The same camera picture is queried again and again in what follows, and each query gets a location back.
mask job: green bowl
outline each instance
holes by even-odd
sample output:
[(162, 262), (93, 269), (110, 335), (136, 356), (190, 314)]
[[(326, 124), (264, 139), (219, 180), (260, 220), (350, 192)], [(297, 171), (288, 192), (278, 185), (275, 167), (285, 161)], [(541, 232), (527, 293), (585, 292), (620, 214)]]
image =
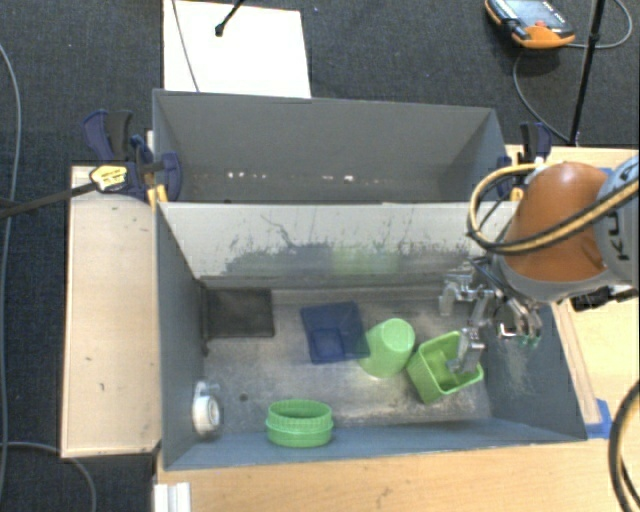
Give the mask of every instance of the green bowl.
[(289, 448), (313, 448), (331, 440), (331, 407), (314, 400), (282, 400), (269, 406), (267, 438)]

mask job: clamp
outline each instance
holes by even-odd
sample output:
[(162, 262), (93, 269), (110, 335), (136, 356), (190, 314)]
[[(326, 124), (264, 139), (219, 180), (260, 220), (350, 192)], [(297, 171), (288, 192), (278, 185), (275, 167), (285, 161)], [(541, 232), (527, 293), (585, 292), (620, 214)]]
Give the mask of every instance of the clamp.
[(91, 173), (92, 181), (103, 193), (125, 194), (146, 201), (148, 192), (163, 185), (169, 201), (176, 201), (182, 187), (182, 168), (174, 151), (163, 153), (159, 162), (140, 135), (129, 137), (131, 112), (96, 110), (82, 122), (84, 141), (99, 160), (117, 165), (122, 172), (102, 167)]

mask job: tape roll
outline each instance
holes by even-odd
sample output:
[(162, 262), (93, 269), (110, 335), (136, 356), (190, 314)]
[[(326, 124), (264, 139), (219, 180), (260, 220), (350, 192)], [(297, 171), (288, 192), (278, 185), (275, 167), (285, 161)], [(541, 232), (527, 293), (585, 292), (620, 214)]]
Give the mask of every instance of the tape roll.
[(193, 401), (191, 415), (196, 432), (203, 437), (215, 434), (222, 425), (220, 407), (212, 396), (196, 397)]

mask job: cable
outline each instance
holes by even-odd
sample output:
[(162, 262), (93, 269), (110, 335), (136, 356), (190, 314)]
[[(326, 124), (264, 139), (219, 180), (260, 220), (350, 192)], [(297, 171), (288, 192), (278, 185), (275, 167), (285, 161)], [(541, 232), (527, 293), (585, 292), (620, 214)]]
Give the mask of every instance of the cable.
[[(40, 450), (46, 453), (51, 453), (56, 456), (60, 456), (60, 451), (53, 446), (49, 446), (47, 444), (42, 443), (31, 443), (26, 441), (11, 441), (8, 443), (10, 448), (27, 448), (32, 450)], [(96, 485), (93, 482), (93, 478), (87, 471), (87, 468), (82, 464), (78, 459), (68, 458), (65, 462), (70, 462), (83, 476), (84, 480), (87, 482), (87, 487), (89, 488), (89, 493), (91, 494), (91, 512), (96, 512), (98, 508), (98, 496), (96, 492)]]
[[(631, 37), (631, 34), (633, 33), (633, 19), (631, 17), (631, 13), (629, 12), (629, 10), (627, 9), (627, 7), (622, 3), (621, 0), (613, 0), (615, 2), (615, 4), (622, 10), (622, 12), (624, 13), (625, 17), (627, 18), (627, 32), (626, 34), (622, 37), (622, 39), (620, 39), (619, 41), (616, 41), (615, 43), (609, 43), (609, 44), (600, 44), (600, 45), (596, 45), (596, 50), (611, 50), (613, 48), (617, 48), (619, 46), (622, 46), (624, 43), (627, 42), (627, 40)], [(580, 48), (580, 49), (586, 49), (587, 45), (585, 44), (578, 44), (578, 43), (572, 43), (572, 44), (568, 44), (567, 45), (568, 48)], [(522, 56), (525, 54), (525, 51), (521, 51), (518, 56), (516, 57), (516, 60), (513, 63), (513, 67), (511, 68), (511, 78), (513, 80), (513, 85), (516, 89), (516, 94), (518, 95), (518, 98), (520, 99), (520, 101), (522, 102), (522, 104), (525, 106), (525, 108), (529, 111), (529, 113), (535, 118), (537, 119), (539, 122), (541, 122), (542, 124), (544, 124), (547, 128), (549, 128), (549, 130), (556, 136), (558, 137), (562, 142), (569, 144), (570, 142), (570, 138), (567, 135), (564, 135), (563, 133), (561, 133), (559, 130), (557, 130), (556, 128), (554, 128), (553, 126), (551, 126), (547, 121), (545, 121), (542, 116), (533, 108), (533, 106), (531, 106), (531, 104), (529, 103), (529, 101), (527, 101), (527, 99), (524, 96), (524, 93), (522, 92), (522, 89), (520, 88), (520, 84), (518, 83), (518, 65), (520, 64), (520, 59), (522, 58)]]
[(609, 211), (619, 207), (638, 194), (638, 178), (631, 180), (624, 187), (614, 189), (581, 211), (533, 235), (510, 240), (509, 242), (492, 242), (481, 231), (476, 218), (480, 207), (480, 197), (491, 183), (504, 176), (522, 176), (530, 174), (536, 164), (514, 165), (494, 171), (485, 177), (474, 189), (469, 200), (467, 218), (468, 235), (483, 249), (496, 254), (525, 254), (554, 245), (584, 229), (587, 225), (604, 217)]
[[(22, 102), (20, 100), (20, 89), (18, 87), (18, 81), (16, 79), (15, 72), (13, 71), (13, 66), (11, 65), (11, 61), (7, 56), (7, 53), (4, 50), (2, 44), (0, 44), (0, 54), (2, 55), (2, 60), (4, 61), (7, 70), (9, 71), (9, 76), (11, 78), (11, 84), (13, 85), (13, 92), (15, 95), (16, 102), (16, 145), (15, 145), (15, 154), (13, 157), (13, 166), (11, 170), (11, 188), (9, 191), (9, 201), (14, 202), (16, 196), (16, 187), (18, 183), (18, 166), (20, 164), (20, 151), (22, 144)], [(7, 375), (6, 375), (6, 367), (5, 367), (5, 303), (6, 303), (6, 283), (7, 283), (7, 266), (9, 261), (9, 243), (11, 241), (11, 218), (9, 217), (5, 221), (5, 231), (4, 231), (4, 243), (2, 245), (2, 257), (0, 261), (0, 402), (2, 402), (2, 407), (0, 414), (2, 415), (1, 423), (2, 423), (2, 441), (1, 441), (1, 450), (0, 453), (0, 504), (2, 504), (2, 495), (4, 490), (4, 482), (6, 479), (6, 471), (7, 471), (7, 456), (9, 452), (9, 448), (30, 448), (45, 451), (48, 453), (53, 453), (55, 455), (60, 455), (60, 452), (54, 448), (53, 446), (48, 446), (42, 443), (33, 443), (27, 441), (9, 441), (9, 407), (7, 404)], [(91, 478), (91, 475), (87, 471), (87, 469), (76, 459), (68, 459), (78, 471), (82, 474), (84, 479), (89, 486), (89, 492), (91, 493), (91, 512), (95, 512), (97, 510), (97, 493), (96, 487)]]
[[(627, 39), (631, 37), (631, 34), (633, 34), (633, 18), (631, 17), (631, 13), (627, 9), (627, 6), (624, 5), (620, 0), (613, 0), (613, 1), (618, 7), (620, 7), (625, 17), (627, 18), (627, 33), (622, 37), (622, 39), (620, 39), (619, 41), (616, 41), (615, 43), (597, 44), (596, 50), (611, 50), (613, 48), (617, 48), (618, 46), (622, 46), (624, 43), (627, 42)], [(567, 47), (580, 48), (584, 50), (587, 48), (587, 45), (580, 44), (580, 43), (571, 43), (571, 44), (568, 44)]]
[(522, 59), (522, 56), (525, 53), (526, 53), (526, 50), (523, 50), (518, 54), (518, 56), (516, 57), (515, 62), (513, 63), (513, 68), (511, 69), (511, 78), (513, 79), (513, 86), (516, 89), (516, 93), (518, 94), (518, 97), (520, 98), (520, 101), (522, 102), (522, 104), (525, 106), (525, 108), (529, 111), (529, 113), (533, 117), (535, 117), (539, 122), (541, 122), (543, 125), (545, 125), (547, 128), (549, 128), (551, 133), (553, 133), (556, 137), (558, 137), (562, 142), (565, 142), (565, 143), (568, 144), (569, 143), (569, 136), (568, 135), (564, 135), (559, 130), (557, 130), (556, 128), (551, 126), (547, 121), (545, 121), (542, 118), (542, 116), (540, 114), (538, 114), (538, 112), (531, 106), (531, 103), (529, 103), (529, 101), (527, 101), (527, 99), (524, 97), (524, 93), (522, 92), (522, 89), (520, 89), (520, 84), (518, 83), (518, 64), (520, 63), (520, 59)]
[(638, 496), (638, 492), (633, 486), (631, 476), (629, 476), (629, 472), (627, 471), (627, 466), (624, 465), (624, 461), (620, 463), (620, 467), (622, 468), (622, 479), (624, 480), (624, 484), (627, 486), (627, 490), (629, 491), (629, 494), (631, 494), (633, 501), (635, 501), (638, 508), (640, 508), (640, 496)]
[[(22, 102), (20, 101), (20, 89), (16, 74), (11, 66), (11, 61), (7, 56), (2, 44), (0, 44), (0, 54), (4, 60), (9, 77), (13, 85), (13, 92), (16, 98), (16, 146), (13, 157), (13, 167), (11, 172), (11, 189), (9, 200), (14, 201), (16, 196), (16, 185), (18, 182), (18, 165), (20, 163), (20, 146), (22, 143)], [(9, 260), (9, 242), (11, 240), (11, 219), (7, 219), (4, 228), (4, 243), (2, 245), (2, 260), (0, 262), (0, 401), (2, 401), (2, 453), (0, 453), (0, 503), (2, 502), (2, 491), (7, 470), (7, 452), (9, 443), (9, 407), (7, 405), (7, 382), (6, 368), (4, 360), (4, 310), (7, 284), (7, 264)]]
[(182, 45), (182, 53), (184, 53), (184, 58), (187, 60), (187, 67), (189, 68), (191, 81), (193, 82), (193, 86), (196, 88), (196, 92), (200, 92), (200, 87), (198, 87), (198, 82), (196, 81), (196, 75), (194, 74), (193, 68), (191, 67), (191, 59), (189, 59), (189, 53), (187, 52), (187, 45), (185, 44), (184, 36), (182, 35), (182, 27), (180, 26), (180, 18), (178, 17), (178, 7), (176, 6), (176, 0), (171, 0), (171, 6), (173, 7), (173, 16), (176, 19), (176, 26), (178, 27), (178, 35), (180, 36), (180, 44)]
[(622, 400), (611, 425), (611, 433), (609, 434), (609, 476), (611, 477), (611, 484), (613, 485), (618, 503), (624, 512), (632, 512), (631, 503), (627, 497), (625, 487), (627, 487), (628, 492), (634, 497), (634, 500), (637, 497), (637, 493), (631, 483), (631, 479), (628, 478), (628, 473), (628, 479), (623, 476), (626, 473), (626, 467), (622, 459), (622, 437), (631, 418), (634, 416), (632, 413), (637, 413), (638, 411), (639, 402), (640, 380), (631, 387)]

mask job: black stand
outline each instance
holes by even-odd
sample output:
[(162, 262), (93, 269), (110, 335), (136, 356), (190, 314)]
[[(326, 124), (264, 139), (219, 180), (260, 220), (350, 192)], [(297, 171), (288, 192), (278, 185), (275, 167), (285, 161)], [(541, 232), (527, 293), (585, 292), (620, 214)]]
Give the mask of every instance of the black stand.
[(571, 135), (569, 136), (569, 144), (571, 146), (578, 145), (578, 125), (580, 124), (580, 116), (582, 115), (584, 97), (587, 93), (587, 84), (589, 82), (589, 73), (591, 72), (591, 62), (593, 61), (593, 54), (596, 50), (596, 43), (600, 39), (600, 23), (602, 22), (604, 3), (605, 0), (597, 0), (596, 8), (593, 12), (593, 19), (591, 20), (589, 42), (587, 43), (587, 50), (585, 52), (584, 62), (582, 64), (582, 76), (580, 77), (578, 101), (576, 102), (576, 110), (573, 114), (573, 124), (571, 125)]
[(244, 3), (244, 0), (237, 0), (236, 3), (233, 5), (233, 9), (231, 9), (231, 12), (229, 14), (227, 14), (227, 17), (224, 20), (222, 20), (222, 23), (220, 23), (219, 25), (216, 25), (216, 36), (217, 37), (222, 37), (222, 35), (224, 34), (225, 25), (233, 17), (233, 15), (236, 13), (236, 11), (238, 9), (240, 9), (240, 6), (243, 3)]

